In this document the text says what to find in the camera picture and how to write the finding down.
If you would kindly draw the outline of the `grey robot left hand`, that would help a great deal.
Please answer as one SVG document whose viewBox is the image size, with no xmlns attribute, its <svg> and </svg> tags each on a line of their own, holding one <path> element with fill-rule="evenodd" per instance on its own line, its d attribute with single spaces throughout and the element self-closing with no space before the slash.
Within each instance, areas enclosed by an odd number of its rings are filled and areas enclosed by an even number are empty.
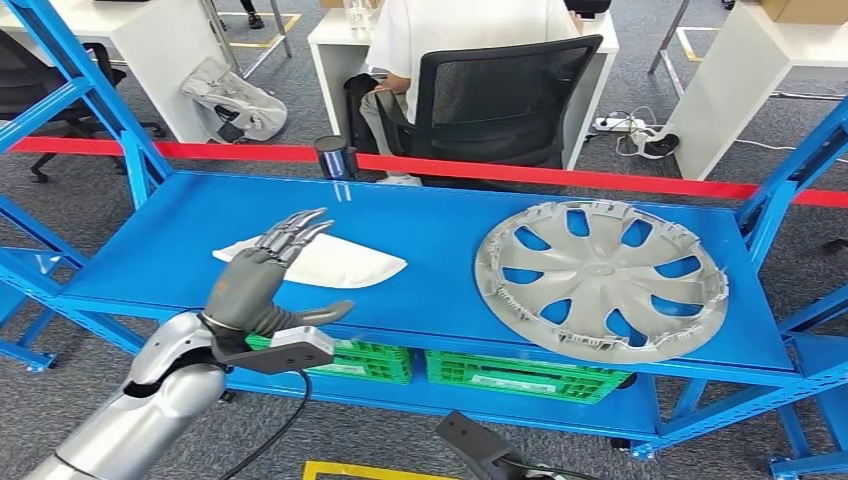
<svg viewBox="0 0 848 480">
<path fill-rule="evenodd" d="M 229 330 L 272 336 L 300 326 L 319 326 L 343 318 L 353 309 L 348 300 L 291 312 L 274 303 L 287 272 L 302 251 L 332 226 L 319 217 L 325 208 L 303 210 L 276 223 L 234 256 L 216 280 L 202 310 L 212 324 Z"/>
</svg>

